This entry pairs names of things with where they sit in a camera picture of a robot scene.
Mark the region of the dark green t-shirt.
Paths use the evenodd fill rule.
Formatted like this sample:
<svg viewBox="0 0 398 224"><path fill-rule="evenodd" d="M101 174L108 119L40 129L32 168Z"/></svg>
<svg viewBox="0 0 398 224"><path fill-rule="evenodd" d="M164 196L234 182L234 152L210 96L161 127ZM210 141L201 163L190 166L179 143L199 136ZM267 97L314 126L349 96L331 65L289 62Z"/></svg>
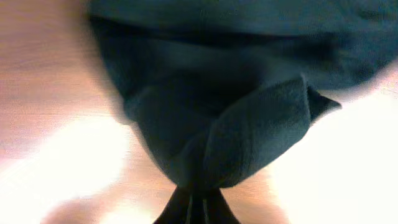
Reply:
<svg viewBox="0 0 398 224"><path fill-rule="evenodd" d="M232 187L397 57L397 2L96 0L109 79L178 186Z"/></svg>

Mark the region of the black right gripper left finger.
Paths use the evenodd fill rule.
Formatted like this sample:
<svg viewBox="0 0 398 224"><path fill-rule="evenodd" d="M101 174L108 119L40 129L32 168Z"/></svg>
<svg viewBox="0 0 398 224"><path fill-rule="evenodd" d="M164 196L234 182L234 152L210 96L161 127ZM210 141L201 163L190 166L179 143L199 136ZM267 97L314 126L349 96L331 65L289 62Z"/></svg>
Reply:
<svg viewBox="0 0 398 224"><path fill-rule="evenodd" d="M154 224L187 224L190 192L177 187Z"/></svg>

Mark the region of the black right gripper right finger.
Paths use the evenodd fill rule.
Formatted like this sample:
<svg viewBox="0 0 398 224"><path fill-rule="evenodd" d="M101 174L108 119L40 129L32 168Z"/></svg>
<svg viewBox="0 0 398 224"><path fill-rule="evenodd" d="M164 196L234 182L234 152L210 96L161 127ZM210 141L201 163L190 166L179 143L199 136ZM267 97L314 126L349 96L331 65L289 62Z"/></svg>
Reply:
<svg viewBox="0 0 398 224"><path fill-rule="evenodd" d="M220 189L205 192L202 205L204 224L240 224Z"/></svg>

